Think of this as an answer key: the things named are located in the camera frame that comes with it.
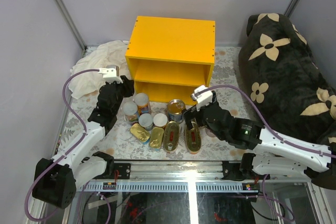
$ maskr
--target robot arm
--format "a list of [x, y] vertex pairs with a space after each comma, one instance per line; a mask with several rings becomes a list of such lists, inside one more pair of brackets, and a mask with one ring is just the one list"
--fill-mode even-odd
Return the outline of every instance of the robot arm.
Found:
[[[241, 160], [239, 169], [245, 178], [265, 174], [309, 177], [312, 183], [320, 187], [336, 189], [336, 160], [322, 155], [335, 154], [336, 145], [311, 144], [278, 133], [284, 140], [300, 148], [288, 145], [277, 139], [262, 123], [231, 116], [229, 111], [219, 106], [214, 91], [198, 94], [205, 89], [205, 86], [200, 86], [192, 94], [197, 104], [184, 111], [186, 126], [191, 129], [191, 122], [195, 120], [198, 126], [207, 127], [218, 139], [236, 148], [252, 150], [254, 153], [244, 154]], [[317, 150], [319, 154], [306, 151], [305, 148]], [[281, 157], [256, 155], [264, 152]]]
[[118, 67], [100, 69], [106, 84], [99, 90], [97, 106], [86, 123], [84, 133], [73, 139], [65, 150], [60, 151], [50, 160], [42, 158], [36, 165], [35, 179], [54, 161], [59, 161], [34, 187], [33, 197], [65, 209], [75, 196], [77, 188], [98, 175], [112, 175], [113, 157], [96, 152], [83, 162], [89, 151], [102, 140], [117, 121], [117, 113], [123, 98], [134, 94], [134, 81], [126, 76], [119, 76]]

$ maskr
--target shelf top panel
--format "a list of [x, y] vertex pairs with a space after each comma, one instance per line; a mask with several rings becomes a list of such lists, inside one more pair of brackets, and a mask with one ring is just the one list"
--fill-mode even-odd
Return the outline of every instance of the shelf top panel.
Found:
[[214, 64], [215, 22], [138, 16], [126, 57]]

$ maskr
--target white can lid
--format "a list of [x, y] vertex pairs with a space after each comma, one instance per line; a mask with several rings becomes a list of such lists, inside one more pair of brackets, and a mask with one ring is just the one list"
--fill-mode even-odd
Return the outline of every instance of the white can lid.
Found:
[[151, 114], [148, 114], [148, 113], [145, 113], [145, 114], [142, 114], [140, 117], [139, 117], [139, 124], [142, 126], [142, 127], [148, 127], [148, 126], [151, 126], [153, 123], [153, 117]]
[[122, 106], [122, 111], [125, 115], [134, 115], [138, 111], [138, 106], [134, 102], [126, 102]]
[[145, 93], [139, 93], [134, 97], [134, 101], [138, 106], [144, 106], [148, 104], [148, 95], [146, 95]]
[[159, 113], [154, 116], [153, 122], [157, 127], [163, 127], [167, 124], [168, 118], [165, 114]]

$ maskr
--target shelf compartment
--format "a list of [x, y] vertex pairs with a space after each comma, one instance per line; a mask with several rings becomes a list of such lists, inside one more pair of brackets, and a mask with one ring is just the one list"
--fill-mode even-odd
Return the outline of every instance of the shelf compartment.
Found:
[[135, 88], [138, 93], [146, 93], [150, 101], [167, 103], [173, 99], [181, 99], [186, 105], [196, 104], [191, 99], [195, 87], [135, 81]]
[[198, 87], [206, 85], [210, 65], [129, 59], [135, 81]]

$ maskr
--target can lid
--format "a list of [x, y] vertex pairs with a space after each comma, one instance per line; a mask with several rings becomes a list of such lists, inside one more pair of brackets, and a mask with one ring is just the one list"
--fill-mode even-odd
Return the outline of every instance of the can lid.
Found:
[[167, 110], [171, 114], [180, 114], [185, 109], [185, 104], [182, 100], [171, 100], [167, 105]]
[[144, 106], [148, 104], [149, 98], [145, 93], [139, 93], [134, 97], [134, 101], [138, 106]]
[[138, 111], [138, 106], [134, 102], [126, 102], [122, 106], [122, 111], [125, 115], [134, 115]]
[[157, 127], [163, 127], [167, 124], [168, 118], [165, 114], [159, 113], [154, 116], [153, 122]]
[[151, 126], [152, 123], [153, 123], [153, 117], [151, 114], [145, 113], [139, 117], [139, 124], [142, 127]]

